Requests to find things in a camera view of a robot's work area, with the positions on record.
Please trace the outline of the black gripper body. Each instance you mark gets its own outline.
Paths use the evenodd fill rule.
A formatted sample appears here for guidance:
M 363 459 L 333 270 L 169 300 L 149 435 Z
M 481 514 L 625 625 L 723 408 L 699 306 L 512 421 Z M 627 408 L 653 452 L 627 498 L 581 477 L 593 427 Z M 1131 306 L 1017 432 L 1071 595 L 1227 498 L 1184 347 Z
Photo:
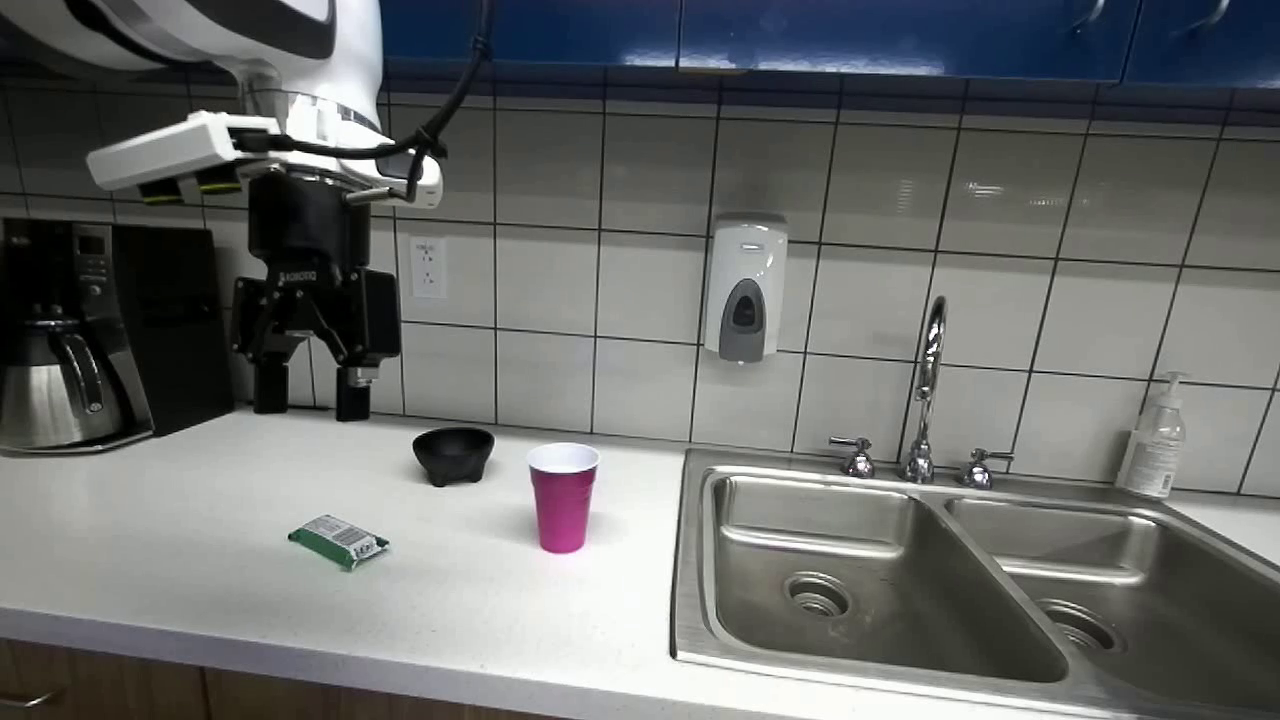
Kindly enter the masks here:
M 367 208 L 333 186 L 255 177 L 249 253 L 269 276 L 238 281 L 232 344 L 253 362 L 287 362 L 305 336 L 323 341 L 338 362 L 395 358 L 395 281 L 367 270 L 367 229 Z

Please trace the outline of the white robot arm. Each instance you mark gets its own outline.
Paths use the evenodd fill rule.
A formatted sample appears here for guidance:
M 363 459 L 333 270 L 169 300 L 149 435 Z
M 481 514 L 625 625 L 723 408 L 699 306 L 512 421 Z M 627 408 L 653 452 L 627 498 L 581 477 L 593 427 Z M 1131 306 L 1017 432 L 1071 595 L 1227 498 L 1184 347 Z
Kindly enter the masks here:
M 160 71 L 213 63 L 242 111 L 187 111 L 89 157 L 99 190 L 176 200 L 187 186 L 249 194 L 249 253 L 232 344 L 253 404 L 287 408 L 287 362 L 318 336 L 338 362 L 338 415 L 372 414 L 372 379 L 402 353 L 393 276 L 367 270 L 372 200 L 402 190 L 367 161 L 386 146 L 381 0 L 0 0 L 4 33 L 64 69 Z

